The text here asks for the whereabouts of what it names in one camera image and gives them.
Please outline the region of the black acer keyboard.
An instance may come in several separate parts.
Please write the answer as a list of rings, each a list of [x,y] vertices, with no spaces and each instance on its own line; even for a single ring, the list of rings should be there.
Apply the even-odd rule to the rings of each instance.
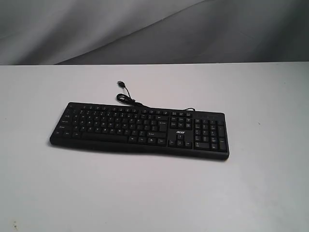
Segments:
[[[50,143],[111,152],[229,157],[223,113],[143,106],[70,102]]]

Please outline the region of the grey backdrop cloth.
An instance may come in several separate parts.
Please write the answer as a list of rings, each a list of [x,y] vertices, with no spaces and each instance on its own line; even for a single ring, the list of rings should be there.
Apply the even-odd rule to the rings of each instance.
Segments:
[[[306,0],[3,0],[1,65],[307,61]]]

